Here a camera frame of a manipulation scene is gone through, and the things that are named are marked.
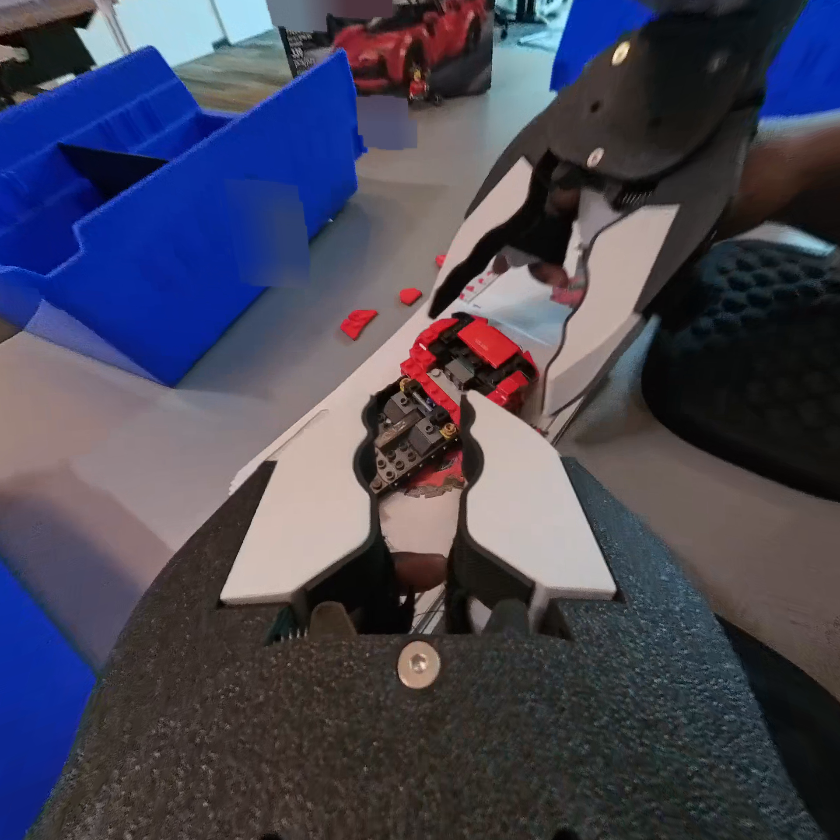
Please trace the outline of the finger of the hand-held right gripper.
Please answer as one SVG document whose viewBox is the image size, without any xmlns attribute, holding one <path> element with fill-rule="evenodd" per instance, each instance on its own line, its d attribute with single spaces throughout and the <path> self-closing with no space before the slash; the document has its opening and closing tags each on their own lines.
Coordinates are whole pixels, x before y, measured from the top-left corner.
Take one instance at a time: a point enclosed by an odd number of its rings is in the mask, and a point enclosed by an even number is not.
<svg viewBox="0 0 840 840">
<path fill-rule="evenodd" d="M 484 197 L 476 197 L 448 249 L 429 318 L 454 305 L 497 257 L 511 267 L 563 266 L 581 189 L 553 182 L 555 167 L 549 156 L 537 165 L 521 158 Z"/>
<path fill-rule="evenodd" d="M 543 373 L 543 417 L 587 396 L 636 338 L 640 300 L 678 212 L 671 203 L 619 213 L 604 197 L 581 199 L 575 278 L 583 279 L 584 295 Z"/>
</svg>

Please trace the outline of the person's left hand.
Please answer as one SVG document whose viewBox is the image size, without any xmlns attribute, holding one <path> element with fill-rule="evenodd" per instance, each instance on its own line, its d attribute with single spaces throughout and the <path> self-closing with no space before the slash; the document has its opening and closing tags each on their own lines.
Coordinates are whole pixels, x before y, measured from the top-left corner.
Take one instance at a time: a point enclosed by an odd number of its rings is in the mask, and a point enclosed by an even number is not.
<svg viewBox="0 0 840 840">
<path fill-rule="evenodd" d="M 402 595 L 428 592 L 446 581 L 448 558 L 441 553 L 393 552 L 392 560 Z"/>
</svg>

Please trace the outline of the lego minifigure red torso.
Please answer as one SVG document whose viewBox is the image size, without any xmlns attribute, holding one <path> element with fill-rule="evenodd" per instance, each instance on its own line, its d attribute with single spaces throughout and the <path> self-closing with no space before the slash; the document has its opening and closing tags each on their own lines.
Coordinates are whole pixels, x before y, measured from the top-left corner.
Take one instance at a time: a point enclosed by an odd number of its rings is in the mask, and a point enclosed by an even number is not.
<svg viewBox="0 0 840 840">
<path fill-rule="evenodd" d="M 439 107 L 443 102 L 443 99 L 433 89 L 429 81 L 428 69 L 416 62 L 412 64 L 410 71 L 407 102 L 410 108 L 418 107 L 422 103 L 430 103 L 434 107 Z"/>
</svg>

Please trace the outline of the lego box red car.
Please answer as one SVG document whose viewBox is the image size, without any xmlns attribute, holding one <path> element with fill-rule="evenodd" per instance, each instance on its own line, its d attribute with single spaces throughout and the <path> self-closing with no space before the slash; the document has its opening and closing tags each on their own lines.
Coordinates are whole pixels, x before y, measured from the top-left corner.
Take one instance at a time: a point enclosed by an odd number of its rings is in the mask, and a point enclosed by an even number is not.
<svg viewBox="0 0 840 840">
<path fill-rule="evenodd" d="M 393 2 L 389 17 L 326 13 L 315 30 L 297 31 L 280 26 L 271 12 L 293 77 L 343 54 L 359 98 L 407 100 L 416 62 L 443 101 L 490 89 L 494 14 L 494 2 Z"/>
</svg>

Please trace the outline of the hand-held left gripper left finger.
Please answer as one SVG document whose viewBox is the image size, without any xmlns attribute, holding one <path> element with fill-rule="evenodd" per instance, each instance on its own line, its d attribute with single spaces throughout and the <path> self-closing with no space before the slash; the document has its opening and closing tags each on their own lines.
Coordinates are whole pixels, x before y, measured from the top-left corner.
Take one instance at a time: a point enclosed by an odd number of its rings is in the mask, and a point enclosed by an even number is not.
<svg viewBox="0 0 840 840">
<path fill-rule="evenodd" d="M 395 568 L 371 488 L 379 410 L 349 392 L 289 436 L 219 594 L 224 606 L 395 603 Z"/>
</svg>

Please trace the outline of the red and black lego car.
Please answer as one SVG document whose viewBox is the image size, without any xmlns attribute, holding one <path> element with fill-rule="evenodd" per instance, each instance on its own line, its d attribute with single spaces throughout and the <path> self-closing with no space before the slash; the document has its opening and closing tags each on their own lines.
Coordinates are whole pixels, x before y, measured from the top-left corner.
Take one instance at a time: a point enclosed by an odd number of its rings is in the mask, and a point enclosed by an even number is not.
<svg viewBox="0 0 840 840">
<path fill-rule="evenodd" d="M 457 312 L 433 322 L 399 376 L 374 394 L 374 496 L 419 487 L 440 466 L 462 481 L 462 395 L 477 392 L 518 415 L 538 380 L 531 354 L 486 318 Z"/>
</svg>

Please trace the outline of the lego instruction booklet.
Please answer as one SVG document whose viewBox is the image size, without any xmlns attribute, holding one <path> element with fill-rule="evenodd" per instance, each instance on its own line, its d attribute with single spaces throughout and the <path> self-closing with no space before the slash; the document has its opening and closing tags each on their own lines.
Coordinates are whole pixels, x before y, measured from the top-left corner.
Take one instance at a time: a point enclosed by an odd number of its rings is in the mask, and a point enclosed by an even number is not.
<svg viewBox="0 0 840 840">
<path fill-rule="evenodd" d="M 521 341 L 521 346 L 527 351 L 535 353 L 535 359 L 541 375 L 558 349 L 566 319 L 572 314 L 557 302 L 550 301 L 550 294 L 546 289 L 538 286 L 536 280 L 524 269 L 511 269 L 500 279 L 485 282 L 484 290 L 476 291 L 473 302 L 466 303 L 466 311 L 481 317 L 488 317 L 490 325 L 500 330 L 510 339 Z M 245 480 L 254 473 L 262 463 L 273 463 L 272 455 L 278 447 L 291 435 L 311 419 L 316 412 L 327 408 L 332 402 L 339 400 L 349 392 L 366 392 L 375 395 L 385 387 L 387 382 L 396 378 L 397 351 L 406 350 L 408 340 L 416 336 L 415 329 L 426 326 L 430 319 L 425 310 L 416 312 L 380 349 L 354 371 L 351 376 L 328 394 L 318 405 L 290 426 L 278 439 L 268 446 L 263 455 L 254 458 L 246 467 L 242 468 L 234 478 L 231 490 L 239 488 Z M 537 429 L 540 420 L 537 418 L 536 401 L 542 397 L 543 389 L 533 397 L 527 398 L 524 417 L 520 418 L 552 445 L 551 436 L 560 435 L 560 420 L 571 416 L 571 408 L 577 407 L 581 399 L 554 416 L 543 417 L 542 421 L 548 426 Z M 531 623 L 534 632 L 541 632 L 546 623 Z"/>
</svg>

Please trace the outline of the blue plastic bin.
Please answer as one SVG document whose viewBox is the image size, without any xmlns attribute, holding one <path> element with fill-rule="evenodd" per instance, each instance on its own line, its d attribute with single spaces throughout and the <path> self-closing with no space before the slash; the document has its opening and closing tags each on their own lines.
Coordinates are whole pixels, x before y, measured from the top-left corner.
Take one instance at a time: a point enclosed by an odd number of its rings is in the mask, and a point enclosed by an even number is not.
<svg viewBox="0 0 840 840">
<path fill-rule="evenodd" d="M 549 89 L 558 92 L 571 84 L 588 60 L 652 16 L 636 1 L 574 1 L 553 60 Z M 838 110 L 838 1 L 807 3 L 766 79 L 763 118 Z"/>
<path fill-rule="evenodd" d="M 67 761 L 95 684 L 88 664 L 1 565 L 1 838 L 23 838 Z"/>
<path fill-rule="evenodd" d="M 339 50 L 243 114 L 152 47 L 2 112 L 2 318 L 176 385 L 358 189 Z"/>
</svg>

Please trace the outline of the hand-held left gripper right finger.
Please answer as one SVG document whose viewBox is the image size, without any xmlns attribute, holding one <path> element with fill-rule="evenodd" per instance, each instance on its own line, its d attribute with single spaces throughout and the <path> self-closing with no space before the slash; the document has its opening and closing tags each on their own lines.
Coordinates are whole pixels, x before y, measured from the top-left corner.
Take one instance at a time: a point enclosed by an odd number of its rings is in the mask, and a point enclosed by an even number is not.
<svg viewBox="0 0 840 840">
<path fill-rule="evenodd" d="M 507 610 L 551 623 L 557 602 L 611 602 L 613 578 L 557 450 L 489 397 L 460 404 L 465 488 L 448 558 L 448 622 Z"/>
</svg>

